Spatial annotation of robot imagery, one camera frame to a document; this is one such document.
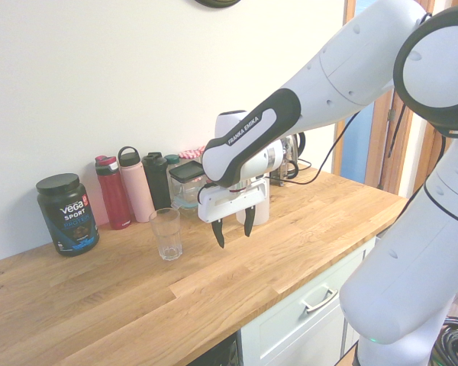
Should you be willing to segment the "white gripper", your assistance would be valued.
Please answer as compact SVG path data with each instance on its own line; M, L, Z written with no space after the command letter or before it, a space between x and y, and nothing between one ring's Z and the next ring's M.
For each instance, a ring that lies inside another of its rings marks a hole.
M228 188L214 186L203 188L199 192L198 217L211 223L218 245L225 246L223 218L245 210L244 234L249 237L253 229L255 205L263 202L268 194L268 182L265 178L257 179L242 191L232 192Z

